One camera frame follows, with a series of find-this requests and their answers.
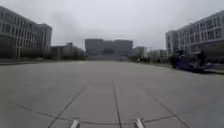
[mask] glass window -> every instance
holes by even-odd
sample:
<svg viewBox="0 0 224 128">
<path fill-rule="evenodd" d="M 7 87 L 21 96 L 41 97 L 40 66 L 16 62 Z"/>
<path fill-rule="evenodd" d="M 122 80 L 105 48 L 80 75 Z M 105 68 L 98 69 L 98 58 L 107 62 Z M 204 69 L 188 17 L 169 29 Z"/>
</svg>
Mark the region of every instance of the glass window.
<svg viewBox="0 0 224 128">
<path fill-rule="evenodd" d="M 221 28 L 218 28 L 215 30 L 215 38 L 220 38 L 222 37 L 222 30 Z"/>
<path fill-rule="evenodd" d="M 190 37 L 191 43 L 194 43 L 194 36 Z"/>
<path fill-rule="evenodd" d="M 214 24 L 215 27 L 217 27 L 217 19 L 216 18 L 213 19 L 213 24 Z"/>
<path fill-rule="evenodd" d="M 12 27 L 12 32 L 11 32 L 12 35 L 14 34 L 14 31 L 15 31 L 15 28 Z"/>
<path fill-rule="evenodd" d="M 204 41 L 204 34 L 201 33 L 201 40 Z"/>
<path fill-rule="evenodd" d="M 195 36 L 195 42 L 199 42 L 200 41 L 200 36 L 199 36 L 199 34 L 197 34 L 196 36 Z"/>
<path fill-rule="evenodd" d="M 3 11 L 0 11 L 0 20 L 3 19 Z"/>
<path fill-rule="evenodd" d="M 207 34 L 208 34 L 208 39 L 214 39 L 215 38 L 214 31 L 208 31 Z"/>
<path fill-rule="evenodd" d="M 220 26 L 220 18 L 219 17 L 217 17 L 217 24 L 218 24 L 218 26 Z"/>
</svg>

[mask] office building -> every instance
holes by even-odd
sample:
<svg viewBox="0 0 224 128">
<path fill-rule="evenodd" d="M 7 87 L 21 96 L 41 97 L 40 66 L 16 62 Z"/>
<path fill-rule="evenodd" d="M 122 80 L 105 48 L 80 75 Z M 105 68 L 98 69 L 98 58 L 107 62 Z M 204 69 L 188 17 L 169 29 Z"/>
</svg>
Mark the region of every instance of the office building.
<svg viewBox="0 0 224 128">
<path fill-rule="evenodd" d="M 169 55 L 167 50 L 163 49 L 156 49 L 148 52 L 148 56 L 151 60 L 151 62 L 167 62 L 169 59 Z"/>
<path fill-rule="evenodd" d="M 69 42 L 66 45 L 51 46 L 51 57 L 53 59 L 83 59 L 85 52 Z"/>
<path fill-rule="evenodd" d="M 137 57 L 148 58 L 147 48 L 143 46 L 138 46 L 133 49 L 133 55 Z"/>
<path fill-rule="evenodd" d="M 224 57 L 224 11 L 173 32 L 177 33 L 179 50 L 190 55 L 204 51 L 210 58 Z"/>
<path fill-rule="evenodd" d="M 88 55 L 128 56 L 132 54 L 133 41 L 86 39 L 85 47 Z"/>
<path fill-rule="evenodd" d="M 167 54 L 172 56 L 175 52 L 178 51 L 178 39 L 177 32 L 172 30 L 166 33 L 166 48 Z"/>
<path fill-rule="evenodd" d="M 50 53 L 52 28 L 0 6 L 0 57 L 41 57 Z"/>
</svg>

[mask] building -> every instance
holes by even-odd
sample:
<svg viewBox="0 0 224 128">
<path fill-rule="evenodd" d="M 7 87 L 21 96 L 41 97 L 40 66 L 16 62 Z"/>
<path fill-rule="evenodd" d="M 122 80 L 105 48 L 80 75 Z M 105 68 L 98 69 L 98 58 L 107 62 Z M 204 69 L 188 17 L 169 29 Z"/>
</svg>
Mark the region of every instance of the building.
<svg viewBox="0 0 224 128">
<path fill-rule="evenodd" d="M 50 51 L 52 28 L 0 6 L 0 57 L 40 57 Z"/>
<path fill-rule="evenodd" d="M 86 47 L 86 53 L 90 56 L 91 55 L 128 56 L 132 54 L 133 41 L 86 39 L 85 47 Z"/>
<path fill-rule="evenodd" d="M 224 11 L 191 23 L 175 33 L 179 50 L 190 55 L 204 51 L 209 58 L 224 57 Z"/>
<path fill-rule="evenodd" d="M 178 51 L 178 38 L 177 32 L 172 30 L 166 33 L 166 48 L 169 56 L 172 56 Z"/>
<path fill-rule="evenodd" d="M 63 46 L 52 46 L 51 57 L 53 59 L 83 59 L 85 52 L 69 42 Z"/>
<path fill-rule="evenodd" d="M 168 51 L 163 49 L 152 50 L 148 56 L 152 62 L 167 62 L 169 59 Z"/>
<path fill-rule="evenodd" d="M 133 49 L 133 55 L 137 57 L 148 58 L 148 52 L 146 47 L 138 46 Z"/>
</svg>

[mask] distant building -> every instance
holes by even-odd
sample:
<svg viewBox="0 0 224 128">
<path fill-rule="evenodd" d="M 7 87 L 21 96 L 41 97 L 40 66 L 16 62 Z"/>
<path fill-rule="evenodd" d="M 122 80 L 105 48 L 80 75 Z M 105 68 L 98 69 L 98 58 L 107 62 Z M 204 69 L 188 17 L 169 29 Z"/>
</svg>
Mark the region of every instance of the distant building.
<svg viewBox="0 0 224 128">
<path fill-rule="evenodd" d="M 166 49 L 169 56 L 178 51 L 178 35 L 172 30 L 166 33 Z"/>
<path fill-rule="evenodd" d="M 49 54 L 51 33 L 50 26 L 37 24 L 0 6 L 0 57 L 40 57 Z"/>
<path fill-rule="evenodd" d="M 133 55 L 148 58 L 147 47 L 138 46 L 133 49 Z"/>
<path fill-rule="evenodd" d="M 133 41 L 129 40 L 103 40 L 86 39 L 86 53 L 88 55 L 121 55 L 128 56 L 132 53 Z"/>
<path fill-rule="evenodd" d="M 72 42 L 63 46 L 52 46 L 51 57 L 53 59 L 81 59 L 85 56 L 85 52 L 74 46 Z"/>
<path fill-rule="evenodd" d="M 148 56 L 152 62 L 165 62 L 169 59 L 167 50 L 157 49 L 148 52 Z"/>
<path fill-rule="evenodd" d="M 174 33 L 177 33 L 179 50 L 190 55 L 204 51 L 210 58 L 224 57 L 224 11 L 191 23 Z"/>
</svg>

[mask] overcast sky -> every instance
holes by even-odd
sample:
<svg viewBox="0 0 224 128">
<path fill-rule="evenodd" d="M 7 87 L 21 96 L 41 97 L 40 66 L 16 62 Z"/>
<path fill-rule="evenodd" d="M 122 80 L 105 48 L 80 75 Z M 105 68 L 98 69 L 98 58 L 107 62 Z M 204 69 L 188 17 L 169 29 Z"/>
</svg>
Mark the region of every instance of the overcast sky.
<svg viewBox="0 0 224 128">
<path fill-rule="evenodd" d="M 37 23 L 53 27 L 52 44 L 85 38 L 130 39 L 165 48 L 165 33 L 224 10 L 224 0 L 0 0 Z"/>
</svg>

